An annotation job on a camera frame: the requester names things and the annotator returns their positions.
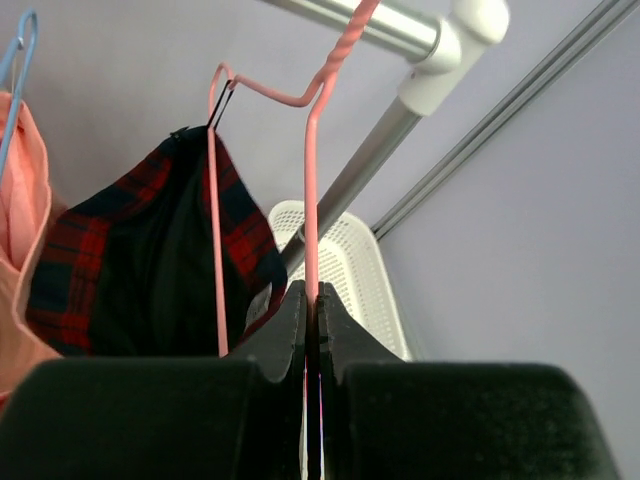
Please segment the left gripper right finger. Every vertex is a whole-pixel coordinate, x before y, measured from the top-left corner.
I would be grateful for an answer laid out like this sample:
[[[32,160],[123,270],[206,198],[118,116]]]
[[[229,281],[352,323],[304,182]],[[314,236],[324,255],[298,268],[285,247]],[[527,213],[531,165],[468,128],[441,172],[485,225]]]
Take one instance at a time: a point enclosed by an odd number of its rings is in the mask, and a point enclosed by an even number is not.
[[[348,313],[330,283],[320,285],[320,374],[324,390],[364,388],[381,390],[406,362],[383,346]]]

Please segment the blue wire hanger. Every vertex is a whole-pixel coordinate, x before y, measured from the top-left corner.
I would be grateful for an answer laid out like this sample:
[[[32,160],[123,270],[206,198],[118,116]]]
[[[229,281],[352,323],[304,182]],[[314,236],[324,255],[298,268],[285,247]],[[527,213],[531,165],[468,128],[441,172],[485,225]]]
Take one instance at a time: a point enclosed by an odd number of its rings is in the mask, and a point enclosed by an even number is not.
[[[1,83],[10,79],[10,102],[1,139],[1,174],[4,174],[11,139],[15,132],[33,56],[39,38],[38,15],[34,8],[25,10],[18,22],[16,34],[10,40],[1,60]]]

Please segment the pink wire hanger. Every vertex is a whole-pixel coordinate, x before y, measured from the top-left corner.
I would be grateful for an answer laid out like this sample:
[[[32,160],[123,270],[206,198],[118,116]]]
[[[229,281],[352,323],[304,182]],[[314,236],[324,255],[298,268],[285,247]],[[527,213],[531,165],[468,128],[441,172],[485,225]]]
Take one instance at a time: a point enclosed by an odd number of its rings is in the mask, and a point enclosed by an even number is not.
[[[304,262],[305,262],[305,293],[307,306],[307,323],[317,322],[316,304],[319,292],[318,265],[318,207],[317,207],[317,130],[318,122],[323,113],[336,84],[338,72],[345,59],[350,55],[355,43],[361,38],[369,20],[373,17],[379,2],[363,0],[356,4],[344,32],[335,46],[327,55],[325,64],[317,71],[304,93],[291,96],[257,83],[241,75],[235,75],[229,65],[219,63],[212,77],[208,107],[214,109],[215,89],[222,74],[230,81],[229,86],[242,84],[247,88],[281,104],[301,108],[309,105],[310,113],[306,121],[304,144]],[[222,239],[220,227],[218,178],[216,169],[215,134],[212,129],[207,130],[207,154],[209,167],[209,190],[211,207],[211,228],[213,235],[213,258],[215,272],[215,293],[217,309],[218,355],[221,357],[229,353],[226,321],[226,305],[223,285]]]

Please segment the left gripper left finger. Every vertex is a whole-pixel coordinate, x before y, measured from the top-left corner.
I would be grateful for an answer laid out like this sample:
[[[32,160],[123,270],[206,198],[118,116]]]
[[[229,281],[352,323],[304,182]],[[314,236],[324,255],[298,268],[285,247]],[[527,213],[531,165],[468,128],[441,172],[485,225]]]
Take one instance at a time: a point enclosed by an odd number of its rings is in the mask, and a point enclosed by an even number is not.
[[[301,383],[305,367],[305,318],[305,283],[294,281],[278,311],[227,359],[257,364],[271,383]]]

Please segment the red plaid skirt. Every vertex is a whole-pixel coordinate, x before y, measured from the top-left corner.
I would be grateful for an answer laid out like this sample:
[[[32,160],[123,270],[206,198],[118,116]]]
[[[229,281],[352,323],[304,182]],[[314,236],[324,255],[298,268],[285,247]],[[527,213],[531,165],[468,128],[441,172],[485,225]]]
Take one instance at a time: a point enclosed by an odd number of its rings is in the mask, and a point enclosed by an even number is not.
[[[64,356],[214,356],[213,254],[223,260],[230,345],[265,323],[288,275],[272,230],[222,142],[182,128],[49,230],[26,307]]]

